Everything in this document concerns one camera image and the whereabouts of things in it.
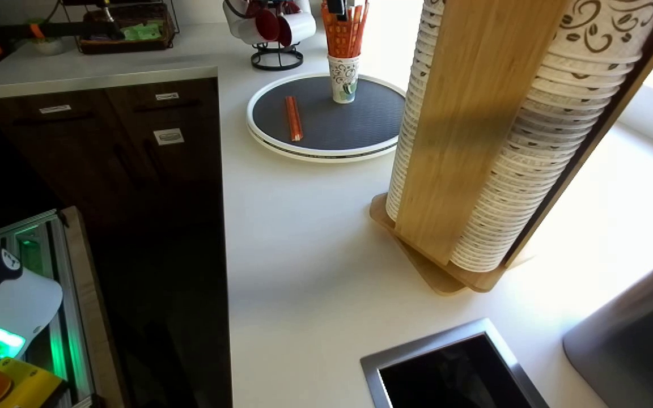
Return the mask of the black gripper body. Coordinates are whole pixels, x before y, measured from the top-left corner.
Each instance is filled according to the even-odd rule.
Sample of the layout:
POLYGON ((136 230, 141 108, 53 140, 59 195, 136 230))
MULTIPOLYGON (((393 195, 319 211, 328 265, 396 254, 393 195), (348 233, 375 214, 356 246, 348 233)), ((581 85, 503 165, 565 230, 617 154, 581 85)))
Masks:
POLYGON ((327 0, 327 12, 339 17, 348 17, 348 9, 348 0, 327 0))

